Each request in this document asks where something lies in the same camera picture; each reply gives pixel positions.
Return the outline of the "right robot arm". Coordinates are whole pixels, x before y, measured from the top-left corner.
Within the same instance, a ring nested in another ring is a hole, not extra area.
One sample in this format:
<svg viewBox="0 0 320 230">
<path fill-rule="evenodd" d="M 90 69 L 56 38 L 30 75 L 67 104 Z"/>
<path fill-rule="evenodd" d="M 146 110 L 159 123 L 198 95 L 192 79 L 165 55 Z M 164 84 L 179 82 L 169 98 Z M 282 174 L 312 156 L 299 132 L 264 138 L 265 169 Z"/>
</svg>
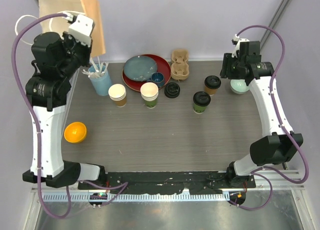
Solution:
<svg viewBox="0 0 320 230">
<path fill-rule="evenodd" d="M 234 51 L 223 56 L 220 77 L 245 81 L 256 102 L 262 126 L 262 138 L 251 144 L 249 154 L 227 168 L 226 183 L 236 188 L 259 167 L 289 162 L 304 140 L 302 134 L 293 131 L 286 118 L 273 78 L 273 65 L 262 61 L 260 42 L 241 38 L 233 44 Z"/>
</svg>

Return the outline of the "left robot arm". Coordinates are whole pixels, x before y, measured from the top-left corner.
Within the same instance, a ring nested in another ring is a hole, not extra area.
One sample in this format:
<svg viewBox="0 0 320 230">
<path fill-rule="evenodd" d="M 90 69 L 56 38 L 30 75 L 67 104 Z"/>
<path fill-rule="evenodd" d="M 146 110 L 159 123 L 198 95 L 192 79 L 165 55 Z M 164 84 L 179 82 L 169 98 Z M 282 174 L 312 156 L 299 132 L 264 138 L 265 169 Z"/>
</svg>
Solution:
<svg viewBox="0 0 320 230">
<path fill-rule="evenodd" d="M 46 183 L 61 188 L 78 182 L 79 189 L 90 184 L 100 190 L 107 184 L 101 165 L 65 161 L 62 158 L 63 118 L 70 79 L 82 66 L 88 66 L 92 38 L 80 41 L 64 32 L 38 35 L 31 47 L 34 74 L 25 86 L 33 129 L 33 160 L 22 179 L 29 183 Z"/>
</svg>

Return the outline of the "brown paper cup stack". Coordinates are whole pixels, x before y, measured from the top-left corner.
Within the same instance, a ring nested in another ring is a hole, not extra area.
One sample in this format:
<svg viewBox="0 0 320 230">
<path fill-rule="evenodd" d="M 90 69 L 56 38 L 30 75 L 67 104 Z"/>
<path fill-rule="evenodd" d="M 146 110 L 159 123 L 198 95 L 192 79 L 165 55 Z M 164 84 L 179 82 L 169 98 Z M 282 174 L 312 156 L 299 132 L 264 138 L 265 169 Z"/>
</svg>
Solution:
<svg viewBox="0 0 320 230">
<path fill-rule="evenodd" d="M 127 92 L 122 84 L 114 84 L 108 90 L 110 99 L 117 107 L 123 107 L 127 103 Z"/>
</svg>

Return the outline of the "green paper cup stack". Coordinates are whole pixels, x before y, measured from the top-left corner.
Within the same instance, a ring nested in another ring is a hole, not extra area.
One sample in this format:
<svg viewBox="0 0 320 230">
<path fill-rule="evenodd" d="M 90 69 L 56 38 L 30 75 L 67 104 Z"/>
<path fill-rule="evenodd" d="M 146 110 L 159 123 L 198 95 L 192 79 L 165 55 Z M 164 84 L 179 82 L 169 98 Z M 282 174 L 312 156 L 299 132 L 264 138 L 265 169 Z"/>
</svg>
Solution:
<svg viewBox="0 0 320 230">
<path fill-rule="evenodd" d="M 158 86 L 152 82 L 147 82 L 141 86 L 140 93 L 144 100 L 145 106 L 149 109 L 155 108 L 158 103 Z"/>
</svg>

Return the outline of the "brown paper bag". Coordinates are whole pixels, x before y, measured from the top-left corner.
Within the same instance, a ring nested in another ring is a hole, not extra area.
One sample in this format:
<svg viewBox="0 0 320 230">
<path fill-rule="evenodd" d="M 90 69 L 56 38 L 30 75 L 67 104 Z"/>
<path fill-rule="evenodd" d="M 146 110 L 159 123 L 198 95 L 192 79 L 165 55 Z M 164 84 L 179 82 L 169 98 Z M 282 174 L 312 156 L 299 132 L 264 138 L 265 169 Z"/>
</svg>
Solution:
<svg viewBox="0 0 320 230">
<path fill-rule="evenodd" d="M 79 14 L 94 20 L 95 26 L 91 34 L 92 50 L 90 57 L 97 57 L 106 53 L 104 30 L 100 3 L 98 0 L 38 0 L 39 17 L 25 14 L 15 23 L 16 36 L 23 36 L 23 31 L 31 28 L 26 26 L 18 31 L 19 22 L 25 17 L 34 18 L 32 24 L 41 26 L 41 37 L 52 36 L 63 41 L 63 33 L 68 33 L 69 26 Z"/>
</svg>

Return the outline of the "black cup lid stack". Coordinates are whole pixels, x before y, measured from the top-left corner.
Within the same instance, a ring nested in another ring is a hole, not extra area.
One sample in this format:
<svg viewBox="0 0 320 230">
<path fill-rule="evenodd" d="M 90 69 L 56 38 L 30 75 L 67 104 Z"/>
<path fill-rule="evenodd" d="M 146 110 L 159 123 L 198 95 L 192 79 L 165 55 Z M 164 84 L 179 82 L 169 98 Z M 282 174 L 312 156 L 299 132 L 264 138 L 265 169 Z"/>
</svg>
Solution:
<svg viewBox="0 0 320 230">
<path fill-rule="evenodd" d="M 165 86 L 164 94 L 167 98 L 177 98 L 180 91 L 180 86 L 177 83 L 170 82 Z"/>
</svg>

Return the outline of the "single brown paper cup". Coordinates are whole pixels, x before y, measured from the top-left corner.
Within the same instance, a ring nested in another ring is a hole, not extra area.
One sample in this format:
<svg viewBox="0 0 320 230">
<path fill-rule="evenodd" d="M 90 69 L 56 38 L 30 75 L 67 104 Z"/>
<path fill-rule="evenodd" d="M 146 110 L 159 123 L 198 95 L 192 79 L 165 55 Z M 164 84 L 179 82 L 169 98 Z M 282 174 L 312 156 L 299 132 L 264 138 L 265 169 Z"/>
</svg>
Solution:
<svg viewBox="0 0 320 230">
<path fill-rule="evenodd" d="M 209 87 L 207 87 L 207 86 L 205 86 L 204 88 L 205 88 L 204 91 L 205 91 L 207 94 L 209 94 L 210 96 L 215 95 L 216 92 L 218 91 L 218 88 L 212 89 L 212 88 L 209 88 Z"/>
</svg>

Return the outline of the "single green paper cup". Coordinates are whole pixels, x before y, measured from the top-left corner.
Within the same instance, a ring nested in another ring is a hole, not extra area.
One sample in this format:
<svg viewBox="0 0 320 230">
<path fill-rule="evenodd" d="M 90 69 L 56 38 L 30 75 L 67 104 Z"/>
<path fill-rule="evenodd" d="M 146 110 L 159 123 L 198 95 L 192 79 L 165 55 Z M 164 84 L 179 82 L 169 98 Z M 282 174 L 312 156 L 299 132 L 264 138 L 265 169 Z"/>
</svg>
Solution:
<svg viewBox="0 0 320 230">
<path fill-rule="evenodd" d="M 193 110 L 195 113 L 197 114 L 202 114 L 205 112 L 205 110 L 207 109 L 208 105 L 202 106 L 202 105 L 198 105 L 196 103 L 193 104 Z"/>
</svg>

